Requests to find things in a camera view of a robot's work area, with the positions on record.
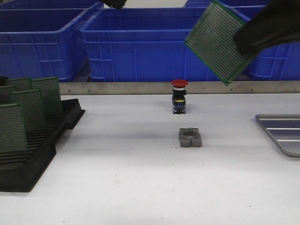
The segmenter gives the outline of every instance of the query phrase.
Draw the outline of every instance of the plastic crate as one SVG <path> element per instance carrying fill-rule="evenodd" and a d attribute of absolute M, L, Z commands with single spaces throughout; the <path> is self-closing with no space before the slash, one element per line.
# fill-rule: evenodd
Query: plastic crate
<path fill-rule="evenodd" d="M 82 27 L 92 81 L 216 81 L 184 43 L 205 8 L 103 9 Z"/>
<path fill-rule="evenodd" d="M 222 2 L 231 7 L 239 6 L 260 6 L 267 5 L 270 0 L 223 0 Z M 207 7 L 212 0 L 188 0 L 184 7 L 196 8 L 196 7 Z"/>
<path fill-rule="evenodd" d="M 0 4 L 0 9 L 100 9 L 97 0 L 11 0 Z"/>
<path fill-rule="evenodd" d="M 0 10 L 0 75 L 73 79 L 87 59 L 87 10 Z"/>
<path fill-rule="evenodd" d="M 246 22 L 261 10 L 260 7 L 236 9 L 235 13 Z M 255 81 L 300 80 L 300 42 L 264 49 L 245 73 Z"/>

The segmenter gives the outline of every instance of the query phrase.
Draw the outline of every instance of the metal bracket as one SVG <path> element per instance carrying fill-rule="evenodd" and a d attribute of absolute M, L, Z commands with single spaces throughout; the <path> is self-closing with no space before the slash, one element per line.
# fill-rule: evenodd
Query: metal bracket
<path fill-rule="evenodd" d="M 202 139 L 198 128 L 179 129 L 180 147 L 201 147 Z"/>

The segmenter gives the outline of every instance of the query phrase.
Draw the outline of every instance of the gray metal tray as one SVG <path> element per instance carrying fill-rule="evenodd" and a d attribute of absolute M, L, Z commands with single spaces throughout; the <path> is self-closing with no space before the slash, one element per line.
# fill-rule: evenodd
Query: gray metal tray
<path fill-rule="evenodd" d="M 300 157 L 300 115 L 257 115 L 255 118 L 285 154 Z"/>

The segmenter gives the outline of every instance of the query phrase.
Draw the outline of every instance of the white workbench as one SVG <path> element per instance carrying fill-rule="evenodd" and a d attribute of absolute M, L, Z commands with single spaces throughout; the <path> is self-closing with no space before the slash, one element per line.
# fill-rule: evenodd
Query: white workbench
<path fill-rule="evenodd" d="M 86 113 L 30 193 L 0 193 L 1 225 L 299 225 L 300 159 L 257 114 L 298 114 L 300 94 L 79 98 Z M 180 148 L 179 128 L 203 147 Z"/>

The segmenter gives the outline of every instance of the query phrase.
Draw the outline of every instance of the metal tray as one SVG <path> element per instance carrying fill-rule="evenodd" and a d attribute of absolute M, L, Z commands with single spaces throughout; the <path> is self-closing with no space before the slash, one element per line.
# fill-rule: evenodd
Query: metal tray
<path fill-rule="evenodd" d="M 300 157 L 300 115 L 257 115 L 255 118 L 285 154 Z"/>

